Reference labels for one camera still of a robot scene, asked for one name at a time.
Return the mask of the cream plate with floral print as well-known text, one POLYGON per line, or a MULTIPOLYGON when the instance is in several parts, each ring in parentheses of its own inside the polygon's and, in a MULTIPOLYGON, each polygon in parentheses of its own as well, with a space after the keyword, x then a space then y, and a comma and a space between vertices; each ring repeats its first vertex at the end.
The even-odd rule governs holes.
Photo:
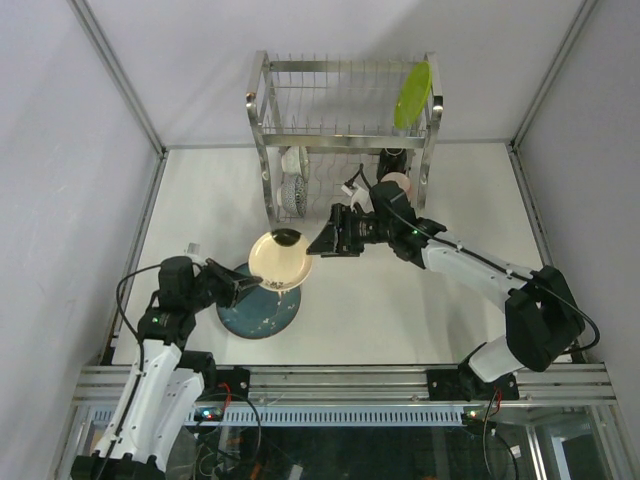
POLYGON ((248 268, 262 279, 261 286, 274 292, 299 287, 310 275, 309 240, 299 231, 280 228, 262 235, 252 246, 248 268))

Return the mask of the dark blue patterned bowl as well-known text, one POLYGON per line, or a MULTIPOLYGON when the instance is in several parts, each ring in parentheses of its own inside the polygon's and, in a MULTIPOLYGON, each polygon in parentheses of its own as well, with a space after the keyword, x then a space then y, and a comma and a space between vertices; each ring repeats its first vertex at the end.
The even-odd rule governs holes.
POLYGON ((287 176, 276 193, 279 207, 291 216, 304 217, 307 210, 308 184, 301 175, 287 176))

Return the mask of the teal patterned white bowl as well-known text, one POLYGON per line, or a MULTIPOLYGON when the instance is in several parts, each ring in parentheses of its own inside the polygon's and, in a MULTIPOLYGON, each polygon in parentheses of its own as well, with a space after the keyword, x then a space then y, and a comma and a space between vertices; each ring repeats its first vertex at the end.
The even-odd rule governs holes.
POLYGON ((302 146, 289 147, 281 156, 284 174, 300 175, 304 181, 310 178, 310 159, 307 149, 302 146))

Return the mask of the pink ceramic mug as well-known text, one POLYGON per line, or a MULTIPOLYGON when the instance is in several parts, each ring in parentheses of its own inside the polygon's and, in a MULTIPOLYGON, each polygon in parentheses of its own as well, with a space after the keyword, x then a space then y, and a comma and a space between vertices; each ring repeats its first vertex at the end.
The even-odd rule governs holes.
POLYGON ((411 193, 411 181, 409 177, 400 172, 390 172, 384 175, 380 182, 395 182, 407 196, 411 193))

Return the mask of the black mug cream inside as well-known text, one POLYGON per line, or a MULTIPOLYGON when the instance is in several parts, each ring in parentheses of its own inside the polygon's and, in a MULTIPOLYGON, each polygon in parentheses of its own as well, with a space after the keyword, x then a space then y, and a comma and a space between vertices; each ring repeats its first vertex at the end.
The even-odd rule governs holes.
POLYGON ((405 149, 384 148, 380 151, 376 178, 380 180, 388 173, 404 174, 407 170, 407 151, 405 149))

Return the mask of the stainless steel dish rack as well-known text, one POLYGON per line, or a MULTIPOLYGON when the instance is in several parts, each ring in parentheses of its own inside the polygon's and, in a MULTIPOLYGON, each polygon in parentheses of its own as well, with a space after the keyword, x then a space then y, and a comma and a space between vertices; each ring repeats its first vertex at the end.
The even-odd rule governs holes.
POLYGON ((384 150, 406 152, 411 202, 425 207, 444 113, 435 53, 411 60, 282 59, 259 50, 251 63, 245 106, 270 223, 294 218, 276 202, 286 177, 281 159, 292 147, 304 149, 310 159, 308 219, 323 218, 331 203, 344 199, 340 185, 359 164, 373 175, 384 150), (400 92, 422 63, 431 72, 426 103, 413 123, 397 128, 400 92))

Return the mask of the lime green plate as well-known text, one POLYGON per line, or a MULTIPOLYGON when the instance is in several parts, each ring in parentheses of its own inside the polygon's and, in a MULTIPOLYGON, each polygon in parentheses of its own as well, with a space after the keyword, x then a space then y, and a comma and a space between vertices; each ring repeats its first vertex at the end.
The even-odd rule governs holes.
POLYGON ((400 89, 394 109, 394 127, 406 130, 415 124, 424 110, 432 85, 431 65, 417 63, 407 75, 400 89))

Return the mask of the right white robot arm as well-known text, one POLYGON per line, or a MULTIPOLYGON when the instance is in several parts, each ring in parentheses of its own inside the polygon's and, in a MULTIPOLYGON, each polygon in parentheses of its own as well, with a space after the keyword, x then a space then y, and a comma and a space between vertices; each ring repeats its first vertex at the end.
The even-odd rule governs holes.
POLYGON ((447 228, 416 215, 394 181, 369 191, 373 209, 335 203, 307 252, 321 257, 358 257, 368 244, 387 244, 401 260, 445 274, 482 294, 505 317, 502 336, 473 350, 457 366, 454 386, 465 400, 492 396, 496 383, 527 368, 545 371, 559 356, 574 353, 586 315, 577 307, 564 275, 546 265, 532 270, 456 239, 447 228))

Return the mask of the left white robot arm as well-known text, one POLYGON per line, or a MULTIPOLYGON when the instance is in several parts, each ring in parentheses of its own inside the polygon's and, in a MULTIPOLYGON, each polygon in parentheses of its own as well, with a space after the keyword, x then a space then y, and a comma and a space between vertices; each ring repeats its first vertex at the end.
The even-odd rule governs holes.
POLYGON ((207 259, 174 256, 155 265, 158 287, 143 316, 128 328, 138 352, 94 451, 79 455, 74 479, 163 479, 174 443, 196 400, 218 386, 212 354, 189 351, 196 316, 236 306, 262 280, 207 259))

